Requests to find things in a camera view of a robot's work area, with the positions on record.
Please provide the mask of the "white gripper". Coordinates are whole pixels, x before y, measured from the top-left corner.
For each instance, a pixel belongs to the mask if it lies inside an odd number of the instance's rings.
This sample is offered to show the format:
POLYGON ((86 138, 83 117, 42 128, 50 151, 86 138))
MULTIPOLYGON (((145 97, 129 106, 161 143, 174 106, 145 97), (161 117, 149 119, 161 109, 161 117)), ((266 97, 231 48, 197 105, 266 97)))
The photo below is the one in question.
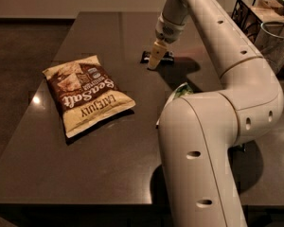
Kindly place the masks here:
POLYGON ((167 53, 166 44, 172 44, 178 40, 184 31, 187 18, 188 9, 182 0, 166 0, 155 26, 155 35, 158 40, 152 46, 148 63, 150 70, 155 70, 167 53))

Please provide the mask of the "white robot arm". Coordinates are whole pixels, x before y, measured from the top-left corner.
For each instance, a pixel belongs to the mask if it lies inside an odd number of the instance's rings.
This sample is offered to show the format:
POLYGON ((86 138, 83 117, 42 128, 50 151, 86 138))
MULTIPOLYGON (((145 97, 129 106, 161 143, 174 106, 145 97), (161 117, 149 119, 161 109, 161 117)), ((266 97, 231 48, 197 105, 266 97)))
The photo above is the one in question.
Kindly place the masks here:
POLYGON ((222 88, 166 104, 158 133, 174 227, 247 227, 228 150, 270 130, 284 96, 268 62, 216 0, 167 0, 149 68, 191 19, 222 88))

